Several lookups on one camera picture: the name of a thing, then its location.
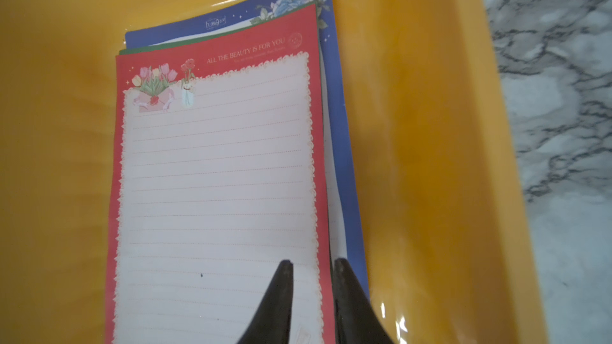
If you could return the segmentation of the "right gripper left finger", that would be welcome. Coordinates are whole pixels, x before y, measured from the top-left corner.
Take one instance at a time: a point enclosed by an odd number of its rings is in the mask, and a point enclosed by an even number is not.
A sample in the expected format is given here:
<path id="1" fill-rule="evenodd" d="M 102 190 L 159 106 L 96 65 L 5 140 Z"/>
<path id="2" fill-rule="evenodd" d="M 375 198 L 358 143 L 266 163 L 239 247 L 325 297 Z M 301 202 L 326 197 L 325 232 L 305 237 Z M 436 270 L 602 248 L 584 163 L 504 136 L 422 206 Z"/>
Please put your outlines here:
<path id="1" fill-rule="evenodd" d="M 283 260 L 237 344 L 288 344 L 294 291 L 293 263 Z"/>

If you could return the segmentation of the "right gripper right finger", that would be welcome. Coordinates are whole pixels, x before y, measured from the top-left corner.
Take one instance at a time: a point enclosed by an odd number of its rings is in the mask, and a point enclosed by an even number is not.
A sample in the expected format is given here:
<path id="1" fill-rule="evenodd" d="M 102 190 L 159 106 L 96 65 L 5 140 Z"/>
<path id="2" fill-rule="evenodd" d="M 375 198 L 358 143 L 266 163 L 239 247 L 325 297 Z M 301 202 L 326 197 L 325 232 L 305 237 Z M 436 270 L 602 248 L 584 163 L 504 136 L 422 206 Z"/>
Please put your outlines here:
<path id="1" fill-rule="evenodd" d="M 345 258 L 333 264 L 333 298 L 337 343 L 392 344 Z"/>

